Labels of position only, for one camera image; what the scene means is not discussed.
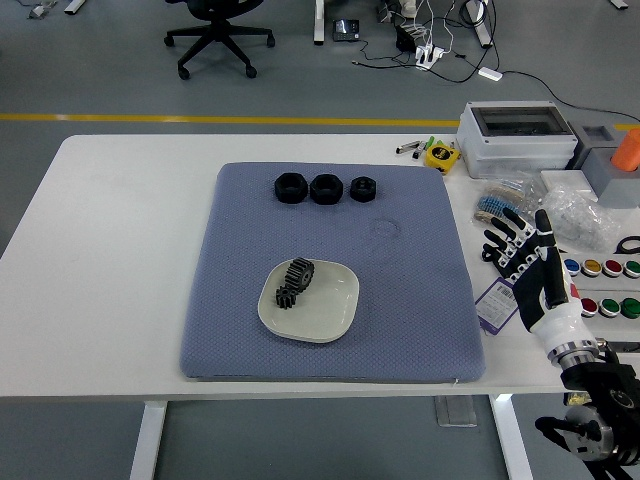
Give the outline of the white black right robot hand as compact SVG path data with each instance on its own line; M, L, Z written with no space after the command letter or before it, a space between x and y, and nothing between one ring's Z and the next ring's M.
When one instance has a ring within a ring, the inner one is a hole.
M582 304L562 258L545 210L530 224L509 208L486 230L481 257L512 284L526 330L542 342L548 358L558 362L570 351L597 353L594 335L584 324Z

